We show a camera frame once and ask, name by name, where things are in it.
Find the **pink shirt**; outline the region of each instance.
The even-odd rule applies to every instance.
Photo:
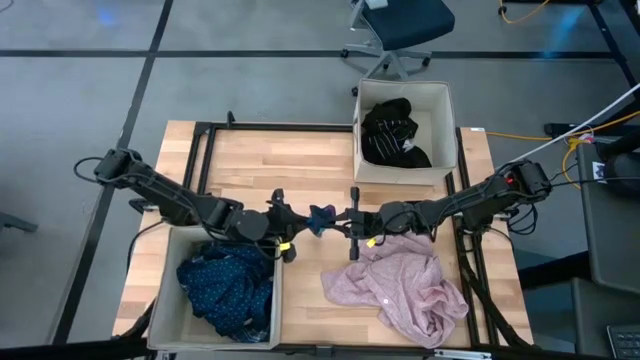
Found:
[[[442,278],[425,235],[387,236],[384,245],[373,248],[363,242],[358,262],[326,271],[321,279],[327,300],[379,306],[380,321],[430,349],[440,346],[469,310],[460,291]]]

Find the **chair base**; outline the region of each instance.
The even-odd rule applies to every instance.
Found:
[[[13,215],[0,212],[0,232],[3,228],[16,228],[24,232],[35,232],[38,229],[38,225],[32,224],[28,221],[24,221]]]
[[[402,81],[409,80],[409,74],[405,70],[404,66],[400,62],[401,57],[408,57],[412,59],[423,59],[422,65],[428,66],[429,61],[431,60],[431,52],[418,52],[418,51],[410,51],[410,50],[391,50],[385,51],[379,47],[373,46],[371,44],[346,44],[340,56],[346,58],[349,56],[350,51],[361,52],[373,56],[378,56],[378,61],[376,64],[370,68],[363,76],[364,79],[369,79],[373,74],[378,71],[381,67],[385,70],[389,67],[389,64],[393,64],[394,69],[400,75],[400,79]]]

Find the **beige storage bin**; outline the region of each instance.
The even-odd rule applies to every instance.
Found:
[[[429,157],[431,168],[403,169],[374,165],[362,156],[360,124],[379,103],[396,98],[411,102],[409,117],[418,124],[414,144]],[[457,142],[449,85],[442,82],[391,82],[362,79],[354,112],[353,176],[356,182],[441,185],[456,167]]]
[[[209,241],[201,227],[173,227],[167,245],[162,284],[149,325],[148,347],[162,351],[271,349],[280,342],[282,308],[282,261],[275,264],[269,341],[237,343],[218,335],[205,319],[193,316],[191,303],[182,290],[176,269],[190,258],[199,243]]]

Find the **black garment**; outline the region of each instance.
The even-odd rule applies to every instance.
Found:
[[[405,98],[377,104],[362,121],[362,155],[376,165],[401,168],[431,167],[427,154],[417,146],[405,151],[405,141],[413,139],[418,124],[409,118],[411,103]]]

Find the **wooden table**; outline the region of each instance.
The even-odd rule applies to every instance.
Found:
[[[181,183],[195,122],[170,121],[160,149],[156,170]],[[294,211],[306,214],[309,205],[333,204],[338,211],[350,206],[353,182],[352,134],[223,130],[216,133],[207,192],[241,201],[247,208],[267,210],[265,201],[273,189],[283,188],[285,201]],[[200,149],[204,149],[204,137]],[[471,184],[493,173],[484,132],[462,129],[462,140]],[[202,164],[202,154],[196,164]],[[196,165],[194,179],[199,178]],[[461,189],[454,171],[456,189]],[[394,200],[437,199],[447,195],[442,186],[358,184],[361,209],[377,211]],[[159,220],[145,214],[142,227]],[[493,226],[507,231],[503,222]],[[169,227],[142,235],[135,247],[113,333],[127,330],[154,299],[160,286]],[[335,344],[368,346],[416,346],[392,328],[378,321],[374,307],[342,307],[323,295],[320,273],[349,264],[350,242],[342,234],[326,231],[318,239],[309,231],[295,239],[298,256],[284,266],[282,333],[283,344]],[[438,230],[435,252],[445,278],[460,288],[453,227],[445,221]],[[511,244],[494,232],[483,236],[482,248],[491,296],[507,321],[532,343]],[[469,256],[472,265],[473,257]],[[484,313],[475,299],[481,342],[488,342]],[[468,347],[469,332],[464,319],[456,323],[443,347]]]

